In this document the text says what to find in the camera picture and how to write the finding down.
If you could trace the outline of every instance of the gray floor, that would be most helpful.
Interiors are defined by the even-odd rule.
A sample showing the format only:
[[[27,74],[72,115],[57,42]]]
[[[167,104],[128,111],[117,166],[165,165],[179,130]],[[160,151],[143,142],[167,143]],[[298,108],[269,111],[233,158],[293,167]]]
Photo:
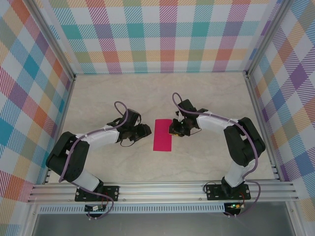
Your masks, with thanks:
[[[172,151],[153,151],[155,120],[175,118],[172,93],[178,92],[197,108],[228,118],[249,117],[258,129],[241,72],[79,75],[63,131],[84,133],[99,129],[120,115],[119,100],[142,115],[152,135],[131,147],[106,145],[89,153],[85,168],[104,182],[220,180],[232,159],[224,134],[203,130],[190,137],[173,137]],[[49,182],[58,181],[52,173]],[[248,179],[274,178],[267,152]]]
[[[33,236],[293,236],[285,203],[258,203],[228,219],[222,213],[39,215]]]

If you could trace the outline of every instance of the beige surface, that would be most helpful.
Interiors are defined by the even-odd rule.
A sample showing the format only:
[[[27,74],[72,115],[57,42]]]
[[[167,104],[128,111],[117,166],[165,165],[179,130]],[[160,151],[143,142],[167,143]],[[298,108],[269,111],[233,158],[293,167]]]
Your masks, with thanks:
[[[197,108],[228,117],[249,117],[258,128],[242,73],[80,75],[63,131],[84,133],[119,117],[114,102],[124,102],[142,115],[152,135],[131,147],[107,145],[91,152],[85,168],[102,181],[218,180],[231,164],[224,134],[203,130],[190,137],[173,137],[172,151],[153,151],[155,119],[175,118],[171,95],[177,91]],[[248,179],[274,178],[264,152]],[[58,176],[51,175],[50,182]]]

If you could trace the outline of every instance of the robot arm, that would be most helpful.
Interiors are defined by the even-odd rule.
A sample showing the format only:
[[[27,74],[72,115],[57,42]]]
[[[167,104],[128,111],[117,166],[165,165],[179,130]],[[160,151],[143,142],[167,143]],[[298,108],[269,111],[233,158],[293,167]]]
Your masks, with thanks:
[[[190,130],[192,128],[208,129],[218,134],[224,133],[228,150],[231,158],[233,159],[233,162],[228,173],[221,181],[221,187],[226,197],[230,197],[238,190],[240,185],[244,183],[243,176],[249,170],[253,169],[255,165],[254,151],[248,139],[242,138],[245,134],[239,127],[232,123],[231,120],[241,125],[249,134],[256,148],[258,157],[266,149],[262,138],[249,118],[242,118],[240,120],[222,120],[216,115],[210,116],[212,113],[206,109],[197,111],[188,99],[179,103],[178,106],[189,112],[198,112],[209,115],[205,116],[188,114],[180,110],[176,112],[176,114],[179,116],[179,119],[173,119],[173,122],[170,125],[170,134],[180,137],[185,135],[190,136]]]
[[[125,118],[126,113],[122,118],[108,123],[97,132],[86,135],[76,144],[63,177],[66,181],[92,192],[104,193],[103,182],[84,169],[88,153],[101,146],[118,143],[127,138],[137,142],[151,134],[150,127],[141,124],[141,115],[131,109],[128,109],[126,122],[117,129],[113,129]],[[48,156],[46,166],[61,176],[72,145],[82,136],[84,134],[63,133]]]

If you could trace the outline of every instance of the pink paper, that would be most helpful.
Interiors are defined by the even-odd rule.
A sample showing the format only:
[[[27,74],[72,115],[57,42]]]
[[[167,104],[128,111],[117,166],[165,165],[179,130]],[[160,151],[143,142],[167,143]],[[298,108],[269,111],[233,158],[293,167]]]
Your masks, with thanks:
[[[168,133],[171,119],[156,119],[153,151],[172,151],[172,135]]]

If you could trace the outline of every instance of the mounting plate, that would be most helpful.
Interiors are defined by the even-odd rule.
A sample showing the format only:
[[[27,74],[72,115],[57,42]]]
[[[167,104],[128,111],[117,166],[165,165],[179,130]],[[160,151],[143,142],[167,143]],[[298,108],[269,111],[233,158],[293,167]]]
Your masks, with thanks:
[[[227,198],[221,189],[221,184],[207,184],[205,188],[207,192],[207,200],[243,200],[243,193],[245,200],[251,199],[250,189],[247,184],[242,184],[238,192],[236,192],[231,198]]]
[[[103,193],[111,197],[114,202],[116,202],[118,201],[119,186],[103,186]],[[76,202],[101,202],[102,197],[92,193],[87,193],[81,188],[77,188],[74,200]]]

